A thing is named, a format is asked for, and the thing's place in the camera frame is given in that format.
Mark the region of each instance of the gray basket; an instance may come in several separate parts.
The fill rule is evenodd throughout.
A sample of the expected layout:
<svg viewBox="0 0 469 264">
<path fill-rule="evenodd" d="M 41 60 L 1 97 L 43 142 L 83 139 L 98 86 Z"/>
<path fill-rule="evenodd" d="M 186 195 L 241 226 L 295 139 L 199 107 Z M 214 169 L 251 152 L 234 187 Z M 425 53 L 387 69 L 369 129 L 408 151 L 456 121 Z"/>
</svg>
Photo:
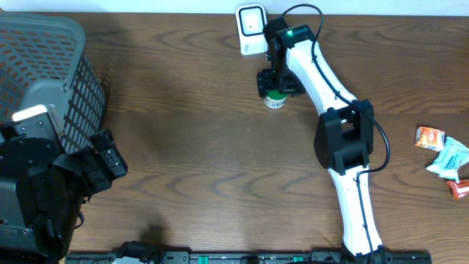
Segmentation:
<svg viewBox="0 0 469 264">
<path fill-rule="evenodd" d="M 68 18 L 0 14 L 0 124 L 38 104 L 63 120 L 67 153 L 90 145 L 106 99 L 86 57 L 84 30 Z"/>
</svg>

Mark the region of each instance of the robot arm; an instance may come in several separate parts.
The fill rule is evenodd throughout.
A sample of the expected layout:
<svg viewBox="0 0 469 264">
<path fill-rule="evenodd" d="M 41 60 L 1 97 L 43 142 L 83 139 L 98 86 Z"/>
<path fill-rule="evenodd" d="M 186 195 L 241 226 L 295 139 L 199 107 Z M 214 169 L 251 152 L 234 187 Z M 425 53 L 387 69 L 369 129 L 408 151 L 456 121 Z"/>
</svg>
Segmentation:
<svg viewBox="0 0 469 264">
<path fill-rule="evenodd" d="M 269 44 L 268 59 L 272 61 L 272 68 L 263 70 L 257 76 L 259 95 L 265 97 L 272 91 L 291 95 L 308 93 L 320 115 L 314 149 L 336 186 L 344 222 L 344 245 L 355 256 L 365 255 L 370 253 L 370 238 L 373 251 L 378 250 L 382 241 L 374 225 L 367 187 L 368 174 L 360 176 L 359 186 L 356 178 L 359 172 L 368 169 L 368 156 L 372 152 L 372 124 L 338 99 L 321 76 L 312 62 L 314 35 L 307 25 L 289 28 L 280 17 L 270 21 L 263 32 Z M 315 44 L 314 54 L 322 72 L 340 95 L 348 101 L 356 101 L 356 97 L 333 74 L 318 43 Z M 367 100 L 355 104 L 373 115 L 372 106 Z M 346 122 L 352 123 L 352 127 L 343 129 L 342 124 Z M 361 212 L 358 187 L 361 189 L 366 222 Z"/>
</svg>

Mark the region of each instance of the green lid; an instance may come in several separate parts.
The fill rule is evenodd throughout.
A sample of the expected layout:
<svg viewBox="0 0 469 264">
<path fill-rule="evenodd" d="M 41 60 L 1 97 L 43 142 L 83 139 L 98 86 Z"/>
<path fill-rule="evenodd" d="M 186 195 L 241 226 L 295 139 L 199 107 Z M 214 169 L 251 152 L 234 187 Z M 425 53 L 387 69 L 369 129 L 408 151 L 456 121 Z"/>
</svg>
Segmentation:
<svg viewBox="0 0 469 264">
<path fill-rule="evenodd" d="M 282 95 L 279 91 L 270 91 L 267 92 L 267 96 L 272 100 L 282 100 L 285 99 L 288 95 Z"/>
</svg>

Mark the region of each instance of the candy wrapper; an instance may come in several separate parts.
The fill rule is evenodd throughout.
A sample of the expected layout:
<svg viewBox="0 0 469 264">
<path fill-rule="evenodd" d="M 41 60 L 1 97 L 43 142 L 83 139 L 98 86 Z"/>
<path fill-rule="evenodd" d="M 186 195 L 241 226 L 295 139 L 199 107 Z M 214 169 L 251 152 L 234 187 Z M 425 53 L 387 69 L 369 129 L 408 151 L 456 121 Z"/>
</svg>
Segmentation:
<svg viewBox="0 0 469 264">
<path fill-rule="evenodd" d="M 430 172 L 438 173 L 438 176 L 455 180 L 459 183 L 457 170 L 469 161 L 469 149 L 456 139 L 446 137 L 443 150 L 433 164 L 428 166 Z"/>
<path fill-rule="evenodd" d="M 434 128 L 419 127 L 416 134 L 416 146 L 434 151 L 443 150 L 445 131 Z"/>
<path fill-rule="evenodd" d="M 453 197 L 455 199 L 461 199 L 466 194 L 469 194 L 469 180 L 461 180 L 459 183 L 456 183 L 454 180 L 449 180 L 446 182 L 451 191 L 453 191 Z"/>
</svg>

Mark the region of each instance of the red packet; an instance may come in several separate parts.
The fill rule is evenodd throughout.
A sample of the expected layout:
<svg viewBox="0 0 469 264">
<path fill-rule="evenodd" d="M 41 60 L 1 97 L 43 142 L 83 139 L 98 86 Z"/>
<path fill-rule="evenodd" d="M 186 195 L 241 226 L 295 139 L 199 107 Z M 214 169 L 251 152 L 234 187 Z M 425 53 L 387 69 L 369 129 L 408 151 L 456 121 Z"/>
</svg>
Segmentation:
<svg viewBox="0 0 469 264">
<path fill-rule="evenodd" d="M 461 199 L 466 194 L 469 194 L 469 180 L 461 180 L 459 183 L 456 183 L 454 180 L 449 180 L 446 182 L 449 188 L 453 191 L 453 197 L 455 199 Z"/>
</svg>

